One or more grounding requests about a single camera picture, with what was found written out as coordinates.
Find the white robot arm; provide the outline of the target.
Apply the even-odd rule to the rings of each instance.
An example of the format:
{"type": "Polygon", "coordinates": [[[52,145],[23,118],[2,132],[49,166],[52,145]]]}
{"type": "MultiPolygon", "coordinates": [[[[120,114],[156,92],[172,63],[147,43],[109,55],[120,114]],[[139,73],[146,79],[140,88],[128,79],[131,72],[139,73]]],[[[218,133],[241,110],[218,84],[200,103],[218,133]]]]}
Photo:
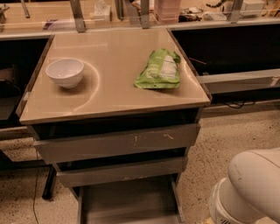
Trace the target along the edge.
{"type": "Polygon", "coordinates": [[[208,209],[214,224],[256,224],[265,217],[280,223],[280,149],[235,155],[227,176],[214,186],[208,209]]]}

